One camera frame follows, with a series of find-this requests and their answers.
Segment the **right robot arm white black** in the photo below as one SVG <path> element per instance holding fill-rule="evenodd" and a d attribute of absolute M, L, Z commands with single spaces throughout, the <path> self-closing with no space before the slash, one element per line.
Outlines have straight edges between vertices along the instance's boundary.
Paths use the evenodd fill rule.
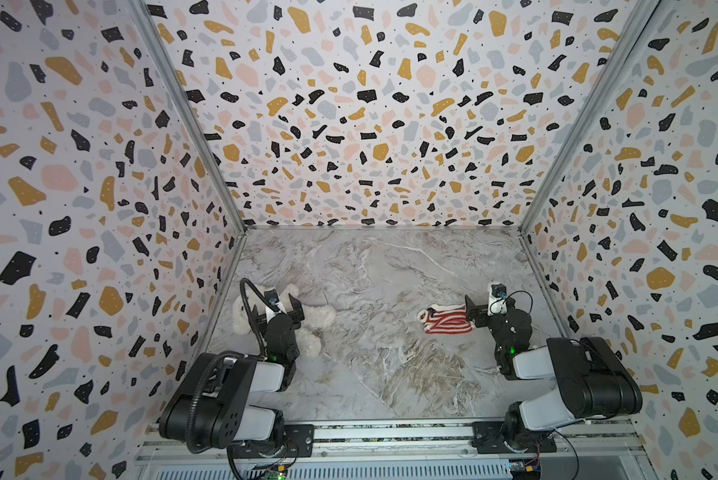
<path fill-rule="evenodd" d="M 465 314 L 475 327 L 492 335 L 495 361 L 506 379 L 554 382 L 542 395 L 508 408 L 500 436 L 509 448 L 523 451 L 560 427 L 641 411 L 640 388 L 603 338 L 552 337 L 533 347 L 532 317 L 509 295 L 486 305 L 466 298 Z"/>

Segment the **red white striped knit sweater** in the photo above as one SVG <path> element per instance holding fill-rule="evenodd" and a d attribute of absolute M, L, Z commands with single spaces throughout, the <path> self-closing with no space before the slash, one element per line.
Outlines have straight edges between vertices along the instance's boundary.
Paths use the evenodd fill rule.
<path fill-rule="evenodd" d="M 474 324 L 467 319 L 464 305 L 442 306 L 434 304 L 417 314 L 427 334 L 459 335 L 471 333 Z"/>

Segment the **white plush teddy bear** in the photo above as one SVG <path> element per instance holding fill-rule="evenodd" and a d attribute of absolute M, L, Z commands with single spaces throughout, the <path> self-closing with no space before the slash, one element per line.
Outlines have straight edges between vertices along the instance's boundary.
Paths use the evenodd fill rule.
<path fill-rule="evenodd" d="M 287 312 L 294 312 L 289 295 L 298 296 L 299 288 L 294 284 L 288 284 L 283 290 L 277 291 L 278 297 Z M 263 303 L 254 294 L 248 291 L 248 303 L 251 309 L 257 308 L 259 313 L 265 313 Z M 336 319 L 336 310 L 329 305 L 308 306 L 302 305 L 304 320 L 301 327 L 296 330 L 296 340 L 300 353 L 306 358 L 316 358 L 322 349 L 321 337 L 317 333 L 329 328 Z M 235 335 L 247 335 L 251 333 L 246 313 L 243 308 L 243 301 L 237 296 L 233 301 L 231 310 L 231 327 Z"/>

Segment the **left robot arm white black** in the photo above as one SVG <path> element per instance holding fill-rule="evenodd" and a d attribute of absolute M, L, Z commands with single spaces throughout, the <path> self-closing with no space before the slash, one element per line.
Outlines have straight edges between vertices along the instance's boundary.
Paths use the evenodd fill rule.
<path fill-rule="evenodd" d="M 200 354 L 160 415 L 162 438 L 182 442 L 194 454 L 223 449 L 244 458 L 273 456 L 285 447 L 283 413 L 252 405 L 250 395 L 289 387 L 300 357 L 296 331 L 303 307 L 293 295 L 270 290 L 264 310 L 251 314 L 265 353 Z"/>

